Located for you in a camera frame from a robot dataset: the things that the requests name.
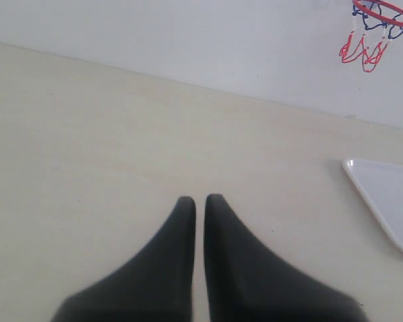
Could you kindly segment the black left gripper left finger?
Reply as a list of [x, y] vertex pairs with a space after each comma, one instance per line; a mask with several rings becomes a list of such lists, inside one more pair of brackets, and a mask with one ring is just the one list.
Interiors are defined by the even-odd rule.
[[194, 200], [179, 197], [131, 260], [68, 297], [53, 321], [192, 321], [195, 226]]

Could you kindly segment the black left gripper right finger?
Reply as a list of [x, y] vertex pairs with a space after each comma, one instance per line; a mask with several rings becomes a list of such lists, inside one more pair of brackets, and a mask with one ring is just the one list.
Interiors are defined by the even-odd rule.
[[361, 305], [259, 241], [222, 195], [206, 199], [204, 265], [211, 321], [366, 321]]

